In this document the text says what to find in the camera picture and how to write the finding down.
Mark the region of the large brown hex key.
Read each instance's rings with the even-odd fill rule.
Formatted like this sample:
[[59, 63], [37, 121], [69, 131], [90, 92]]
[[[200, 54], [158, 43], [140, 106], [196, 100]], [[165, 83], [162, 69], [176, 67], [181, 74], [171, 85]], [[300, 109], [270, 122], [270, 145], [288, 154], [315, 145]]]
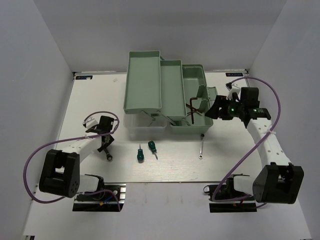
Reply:
[[193, 101], [197, 100], [197, 97], [191, 97], [189, 100], [189, 108], [190, 108], [190, 115], [191, 115], [191, 123], [194, 124], [195, 120], [194, 120], [194, 113], [196, 113], [198, 111], [197, 108], [193, 107]]

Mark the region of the large silver ratchet wrench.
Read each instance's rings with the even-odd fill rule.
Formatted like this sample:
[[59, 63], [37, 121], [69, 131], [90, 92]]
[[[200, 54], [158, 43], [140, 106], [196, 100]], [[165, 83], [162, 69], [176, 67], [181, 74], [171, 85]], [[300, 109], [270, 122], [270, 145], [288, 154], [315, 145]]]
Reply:
[[113, 160], [113, 156], [110, 154], [107, 148], [104, 149], [104, 152], [106, 154], [106, 159], [108, 162], [111, 162]]

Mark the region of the small silver wrench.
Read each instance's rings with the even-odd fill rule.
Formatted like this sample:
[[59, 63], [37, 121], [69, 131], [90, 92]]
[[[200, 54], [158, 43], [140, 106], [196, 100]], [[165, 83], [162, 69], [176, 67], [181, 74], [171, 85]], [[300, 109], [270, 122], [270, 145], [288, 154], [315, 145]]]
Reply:
[[199, 150], [199, 155], [198, 158], [201, 160], [203, 158], [203, 148], [204, 148], [204, 134], [200, 135], [200, 150]]

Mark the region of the green plastic toolbox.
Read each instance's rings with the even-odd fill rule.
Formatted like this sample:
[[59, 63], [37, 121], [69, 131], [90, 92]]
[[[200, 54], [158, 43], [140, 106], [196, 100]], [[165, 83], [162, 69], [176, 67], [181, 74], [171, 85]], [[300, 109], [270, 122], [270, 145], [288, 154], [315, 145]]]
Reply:
[[[207, 85], [201, 64], [164, 59], [160, 51], [131, 51], [124, 92], [124, 126], [133, 132], [158, 132], [170, 126], [174, 134], [204, 134], [213, 126], [205, 116], [217, 89]], [[190, 98], [198, 111], [190, 115]]]

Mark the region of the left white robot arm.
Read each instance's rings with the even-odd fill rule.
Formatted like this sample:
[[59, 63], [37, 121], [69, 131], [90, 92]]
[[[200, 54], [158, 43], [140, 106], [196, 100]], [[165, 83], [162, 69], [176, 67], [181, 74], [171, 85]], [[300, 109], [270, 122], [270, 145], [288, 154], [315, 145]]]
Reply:
[[94, 151], [105, 152], [106, 160], [113, 160], [108, 147], [114, 141], [113, 136], [109, 135], [114, 121], [114, 118], [104, 115], [99, 121], [89, 117], [84, 122], [85, 139], [77, 140], [63, 149], [49, 150], [45, 156], [39, 190], [67, 198], [78, 193], [89, 193], [96, 200], [103, 198], [106, 193], [103, 178], [80, 174], [80, 164]]

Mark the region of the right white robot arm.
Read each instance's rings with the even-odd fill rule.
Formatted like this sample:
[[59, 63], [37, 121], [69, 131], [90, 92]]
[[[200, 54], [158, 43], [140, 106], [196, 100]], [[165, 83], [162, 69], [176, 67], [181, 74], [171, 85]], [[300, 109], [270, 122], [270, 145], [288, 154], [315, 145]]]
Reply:
[[217, 95], [205, 113], [211, 119], [240, 119], [250, 133], [261, 160], [257, 176], [231, 172], [215, 188], [210, 189], [213, 202], [242, 201], [253, 197], [258, 203], [294, 204], [304, 178], [301, 166], [293, 165], [284, 153], [273, 131], [271, 115], [260, 107], [259, 89], [242, 87], [227, 96]]

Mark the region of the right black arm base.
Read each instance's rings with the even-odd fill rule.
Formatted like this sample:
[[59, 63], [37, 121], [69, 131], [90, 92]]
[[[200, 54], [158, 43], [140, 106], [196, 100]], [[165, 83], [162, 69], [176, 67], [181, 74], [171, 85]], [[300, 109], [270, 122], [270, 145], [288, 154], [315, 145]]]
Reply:
[[257, 205], [253, 197], [230, 201], [233, 198], [244, 197], [246, 194], [234, 190], [233, 179], [230, 177], [223, 183], [213, 201], [214, 191], [218, 183], [208, 184], [203, 188], [203, 193], [209, 196], [210, 213], [254, 213], [257, 212]]

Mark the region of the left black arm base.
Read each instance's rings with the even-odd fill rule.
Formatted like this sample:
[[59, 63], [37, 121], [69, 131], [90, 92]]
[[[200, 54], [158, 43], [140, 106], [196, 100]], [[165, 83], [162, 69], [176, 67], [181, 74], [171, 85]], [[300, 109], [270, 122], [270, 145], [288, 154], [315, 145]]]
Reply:
[[124, 206], [126, 183], [105, 183], [99, 181], [98, 193], [77, 193], [74, 197], [73, 212], [117, 213]]

